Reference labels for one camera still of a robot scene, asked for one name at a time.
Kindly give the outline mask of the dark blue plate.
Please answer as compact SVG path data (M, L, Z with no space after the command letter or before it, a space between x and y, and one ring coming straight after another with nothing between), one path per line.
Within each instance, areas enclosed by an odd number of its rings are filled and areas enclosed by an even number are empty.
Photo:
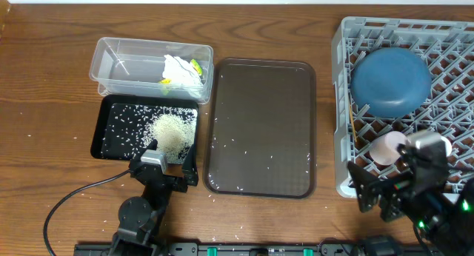
M383 48L355 66L350 91L358 107L369 107L369 114L397 118L426 101L431 83L428 66L415 53L400 47Z

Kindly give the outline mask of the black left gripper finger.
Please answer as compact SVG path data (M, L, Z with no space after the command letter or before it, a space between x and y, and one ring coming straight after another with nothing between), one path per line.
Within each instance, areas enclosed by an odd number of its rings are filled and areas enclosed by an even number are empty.
M138 151L137 159L140 161L151 161L157 157L157 140L153 139L145 148Z
M198 185L198 170L196 164L196 145L193 144L185 159L184 163L182 164L182 173L184 176L184 180L186 181L187 185L189 186L197 186Z

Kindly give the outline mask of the wooden chopstick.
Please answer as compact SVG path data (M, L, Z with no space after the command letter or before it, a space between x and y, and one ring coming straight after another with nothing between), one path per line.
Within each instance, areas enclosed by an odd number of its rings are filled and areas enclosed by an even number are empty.
M354 141L354 144L356 144L358 139L357 139L356 126L355 126L354 117L353 117L352 104L349 104L349 116L350 116L350 124L352 127L352 133L353 133L353 141Z

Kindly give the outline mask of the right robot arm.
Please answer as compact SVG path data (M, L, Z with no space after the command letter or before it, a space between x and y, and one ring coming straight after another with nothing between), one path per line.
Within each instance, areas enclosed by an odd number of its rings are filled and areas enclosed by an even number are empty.
M443 255L472 255L473 181L452 202L443 193L449 171L440 160L414 160L409 167L410 172L380 180L348 163L360 211L379 205L384 222L408 217L418 237L427 239Z

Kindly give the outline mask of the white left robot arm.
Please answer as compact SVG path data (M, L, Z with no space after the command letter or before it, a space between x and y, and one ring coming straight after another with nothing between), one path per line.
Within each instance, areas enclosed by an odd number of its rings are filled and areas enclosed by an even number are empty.
M119 207L119 226L108 251L110 256L166 255L167 245L158 239L158 233L171 194L185 193L189 186L198 184L194 144L181 167L181 177L165 172L167 160L157 145L157 141L152 141L130 160L130 177L143 184L144 191Z

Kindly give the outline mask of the pink plastic cup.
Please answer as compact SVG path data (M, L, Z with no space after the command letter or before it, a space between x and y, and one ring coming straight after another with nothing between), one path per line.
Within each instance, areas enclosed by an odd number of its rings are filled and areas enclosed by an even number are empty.
M392 131L375 139L371 145L370 157L382 166L394 164L401 155L397 148L400 144L406 144L407 137L401 132Z

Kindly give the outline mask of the white plastic cup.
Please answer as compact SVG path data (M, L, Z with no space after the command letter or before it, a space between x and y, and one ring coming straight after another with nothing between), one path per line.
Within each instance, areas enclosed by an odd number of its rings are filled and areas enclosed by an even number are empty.
M451 144L450 140L447 139L447 138L444 137L444 136L442 136L441 139L442 139L442 141L443 141L444 144L445 144L446 156L449 157L449 156L451 155L451 153L452 153L452 150L453 150L452 144Z

